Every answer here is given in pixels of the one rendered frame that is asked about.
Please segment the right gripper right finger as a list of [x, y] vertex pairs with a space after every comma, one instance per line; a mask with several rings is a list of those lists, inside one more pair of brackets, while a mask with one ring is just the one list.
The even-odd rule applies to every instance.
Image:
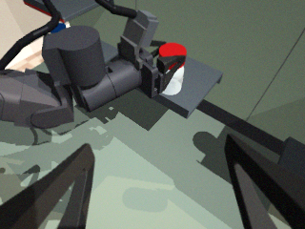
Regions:
[[251, 180], [292, 229], [305, 229], [305, 178], [272, 162], [236, 135], [227, 134], [224, 151], [244, 229], [277, 229]]

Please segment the clear bottle with red cap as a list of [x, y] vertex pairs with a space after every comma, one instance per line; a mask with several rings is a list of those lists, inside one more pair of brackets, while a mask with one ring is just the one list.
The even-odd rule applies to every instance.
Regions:
[[[159, 48], [159, 56], [169, 56], [169, 55], [179, 55], [183, 54], [186, 55], [187, 51], [185, 47], [177, 43], [167, 43], [162, 45]], [[176, 62], [177, 63], [177, 62]], [[172, 64], [169, 67], [169, 70], [176, 64]], [[184, 74], [184, 64], [175, 72], [173, 78], [171, 79], [170, 83], [168, 84], [166, 90], [162, 92], [164, 95], [175, 95], [178, 94], [181, 90], [182, 81], [183, 81], [183, 74]]]

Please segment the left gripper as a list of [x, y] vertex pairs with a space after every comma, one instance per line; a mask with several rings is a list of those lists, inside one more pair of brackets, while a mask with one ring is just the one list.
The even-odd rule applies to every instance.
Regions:
[[161, 56], [157, 57], [156, 67], [152, 67], [153, 59], [159, 55], [159, 48], [166, 42], [152, 40], [150, 47], [158, 48], [149, 53], [141, 48], [146, 32], [146, 28], [133, 18], [128, 18], [120, 35], [121, 43], [117, 43], [119, 59], [106, 65], [106, 73], [111, 72], [108, 77], [116, 98], [137, 87], [149, 98], [155, 97], [166, 90], [175, 72], [185, 62], [186, 55]]

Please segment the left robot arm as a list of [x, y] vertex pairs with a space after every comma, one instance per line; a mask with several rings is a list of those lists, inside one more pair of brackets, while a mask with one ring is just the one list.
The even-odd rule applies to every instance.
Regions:
[[[157, 17], [135, 10], [133, 19], [147, 29], [141, 48], [148, 48]], [[116, 99], [95, 28], [72, 26], [45, 34], [41, 55], [49, 73], [27, 68], [0, 71], [0, 120], [51, 129], [74, 122], [72, 96], [77, 107], [89, 113]]]

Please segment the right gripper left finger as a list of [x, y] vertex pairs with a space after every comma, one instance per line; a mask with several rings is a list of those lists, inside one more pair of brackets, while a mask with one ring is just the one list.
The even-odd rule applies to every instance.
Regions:
[[38, 229], [73, 183], [57, 229], [86, 229], [94, 163], [90, 143], [83, 144], [48, 174], [0, 205], [0, 229]]

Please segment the dark grey wall shelves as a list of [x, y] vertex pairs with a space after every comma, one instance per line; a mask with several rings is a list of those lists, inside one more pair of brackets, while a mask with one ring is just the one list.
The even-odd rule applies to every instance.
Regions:
[[[23, 1], [50, 13], [43, 0]], [[65, 23], [100, 6], [95, 0], [51, 0], [51, 2]], [[101, 45], [105, 64], [118, 55], [116, 47], [102, 40]], [[223, 72], [186, 55], [180, 92], [175, 95], [160, 93], [152, 99], [188, 119], [222, 75]], [[277, 164], [305, 178], [305, 144], [289, 136]]]

